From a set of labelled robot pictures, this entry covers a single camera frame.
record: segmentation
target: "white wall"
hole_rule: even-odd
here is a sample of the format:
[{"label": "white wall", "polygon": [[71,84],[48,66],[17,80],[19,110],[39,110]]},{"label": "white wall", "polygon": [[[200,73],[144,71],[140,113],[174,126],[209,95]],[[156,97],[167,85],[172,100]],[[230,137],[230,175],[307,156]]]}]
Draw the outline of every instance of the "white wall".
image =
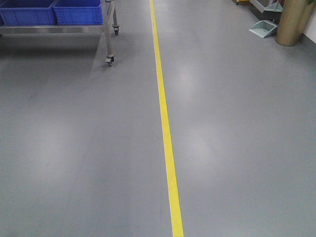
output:
[{"label": "white wall", "polygon": [[304,34],[316,43],[316,7],[311,15]]}]

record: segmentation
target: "metal trolley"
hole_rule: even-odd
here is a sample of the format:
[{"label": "metal trolley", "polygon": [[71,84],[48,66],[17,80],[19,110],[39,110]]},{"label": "metal trolley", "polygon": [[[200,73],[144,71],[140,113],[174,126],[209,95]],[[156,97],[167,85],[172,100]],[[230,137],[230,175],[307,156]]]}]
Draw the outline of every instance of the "metal trolley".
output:
[{"label": "metal trolley", "polygon": [[110,28],[113,27],[115,35],[119,34],[119,24],[115,8],[115,0],[102,0],[103,25],[88,26],[0,26],[0,36],[4,34],[51,34],[51,33],[104,33],[107,45],[106,63],[114,63],[114,51],[111,43]]}]

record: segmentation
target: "cart leg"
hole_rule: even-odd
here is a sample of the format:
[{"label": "cart leg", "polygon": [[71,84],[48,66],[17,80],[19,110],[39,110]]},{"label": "cart leg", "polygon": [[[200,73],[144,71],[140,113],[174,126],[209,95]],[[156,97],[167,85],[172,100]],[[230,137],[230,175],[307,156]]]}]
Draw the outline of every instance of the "cart leg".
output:
[{"label": "cart leg", "polygon": [[112,25],[113,29],[114,29],[114,33],[116,36],[119,35],[119,24],[118,24],[118,20],[117,20],[117,10],[115,8],[114,5],[114,11],[113,11],[113,25]]},{"label": "cart leg", "polygon": [[105,24],[104,34],[105,34],[105,41],[106,41],[106,44],[107,44],[107,58],[106,58],[105,61],[111,67],[112,64],[114,63],[114,52],[113,52],[113,48],[112,48],[111,34],[110,34],[110,31],[109,31],[108,24]]}]

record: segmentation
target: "yellow tape stripe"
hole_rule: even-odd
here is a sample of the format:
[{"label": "yellow tape stripe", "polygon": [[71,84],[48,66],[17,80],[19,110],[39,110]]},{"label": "yellow tape stripe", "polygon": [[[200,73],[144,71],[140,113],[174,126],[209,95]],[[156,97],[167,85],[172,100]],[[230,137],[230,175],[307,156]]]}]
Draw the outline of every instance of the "yellow tape stripe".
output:
[{"label": "yellow tape stripe", "polygon": [[156,70],[157,70],[158,90],[159,90],[159,103],[160,103],[160,113],[161,113],[161,123],[162,123],[162,133],[163,133],[164,154],[165,154],[165,159],[166,159],[166,171],[167,171],[167,180],[168,180],[172,233],[173,233],[173,237],[183,237],[184,233],[183,233],[183,226],[182,226],[179,192],[178,192],[176,168],[175,168],[174,157],[173,157],[173,148],[172,148],[172,140],[171,140],[171,133],[170,133],[166,94],[165,94],[164,83],[163,83],[163,74],[162,74],[162,66],[161,66],[161,58],[160,58],[160,47],[159,47],[159,40],[158,40],[154,0],[150,0],[150,8],[151,8],[152,25],[153,25]]}]

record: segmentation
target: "brown cylinder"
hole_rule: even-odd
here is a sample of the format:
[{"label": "brown cylinder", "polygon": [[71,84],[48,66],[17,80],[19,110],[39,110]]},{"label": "brown cylinder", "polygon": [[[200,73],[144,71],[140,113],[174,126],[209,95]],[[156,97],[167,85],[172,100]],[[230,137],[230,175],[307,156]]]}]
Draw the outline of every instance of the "brown cylinder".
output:
[{"label": "brown cylinder", "polygon": [[277,43],[286,46],[297,44],[314,6],[315,3],[308,5],[307,0],[286,0],[277,30]]}]

